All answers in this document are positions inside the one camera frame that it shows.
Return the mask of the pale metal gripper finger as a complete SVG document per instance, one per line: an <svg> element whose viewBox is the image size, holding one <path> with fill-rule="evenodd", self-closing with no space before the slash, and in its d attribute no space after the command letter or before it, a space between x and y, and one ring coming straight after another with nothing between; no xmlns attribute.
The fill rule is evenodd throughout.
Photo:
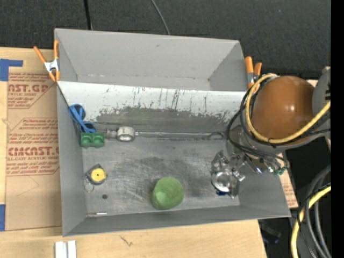
<svg viewBox="0 0 344 258"><path fill-rule="evenodd" d="M228 167L229 160L224 155L224 151L219 151L211 162L211 172L220 172Z"/></svg>
<svg viewBox="0 0 344 258"><path fill-rule="evenodd" d="M239 193L239 186L240 186L240 181L234 177L230 176L230 181L229 181L229 186L228 186L228 195L234 199L238 193Z"/></svg>

